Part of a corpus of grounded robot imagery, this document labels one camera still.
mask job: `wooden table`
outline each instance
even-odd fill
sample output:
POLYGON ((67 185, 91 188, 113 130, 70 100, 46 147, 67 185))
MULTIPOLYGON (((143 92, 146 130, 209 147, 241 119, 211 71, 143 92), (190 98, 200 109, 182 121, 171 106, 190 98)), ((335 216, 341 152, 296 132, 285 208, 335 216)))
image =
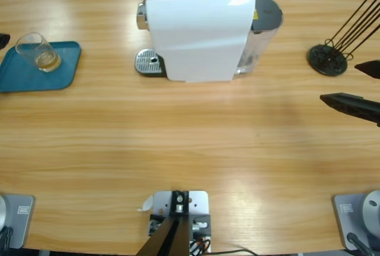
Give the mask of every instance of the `wooden table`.
POLYGON ((1 59, 30 31, 83 49, 67 89, 0 95, 0 190, 36 197, 26 247, 135 254, 149 195, 203 189, 214 251, 342 248, 331 198, 380 188, 380 129, 319 95, 379 101, 379 81, 353 65, 379 58, 380 35, 344 75, 325 77, 306 51, 362 0, 275 1, 284 24, 252 75, 187 84, 134 70, 151 46, 139 0, 0 0, 12 36, 1 59))

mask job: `sticker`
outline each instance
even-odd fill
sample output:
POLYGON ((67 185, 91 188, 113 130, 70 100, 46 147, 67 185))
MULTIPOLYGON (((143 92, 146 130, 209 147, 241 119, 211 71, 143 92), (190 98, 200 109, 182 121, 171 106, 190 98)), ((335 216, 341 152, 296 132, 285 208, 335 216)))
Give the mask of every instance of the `sticker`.
POLYGON ((352 209, 351 204, 341 204, 340 205, 340 211, 342 213, 352 213, 354 210, 352 209))
POLYGON ((17 214, 29 214, 30 207, 19 206, 17 214))

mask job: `coffee machine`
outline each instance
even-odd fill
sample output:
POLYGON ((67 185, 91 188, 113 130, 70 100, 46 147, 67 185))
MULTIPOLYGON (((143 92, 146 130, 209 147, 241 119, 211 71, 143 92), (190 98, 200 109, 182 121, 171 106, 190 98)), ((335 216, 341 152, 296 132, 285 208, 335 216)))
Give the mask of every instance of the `coffee machine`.
POLYGON ((254 12, 255 0, 143 0, 137 25, 154 49, 138 53, 136 69, 172 81, 230 81, 254 12))

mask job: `blue tray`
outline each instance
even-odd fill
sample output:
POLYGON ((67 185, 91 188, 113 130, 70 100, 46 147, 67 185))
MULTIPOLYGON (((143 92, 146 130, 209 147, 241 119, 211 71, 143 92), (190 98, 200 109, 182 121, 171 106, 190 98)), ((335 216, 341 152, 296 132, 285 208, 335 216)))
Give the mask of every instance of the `blue tray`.
POLYGON ((12 47, 0 65, 0 92, 60 90, 70 86, 77 70, 81 48, 75 41, 50 44, 62 58, 58 69, 50 73, 39 70, 12 47))

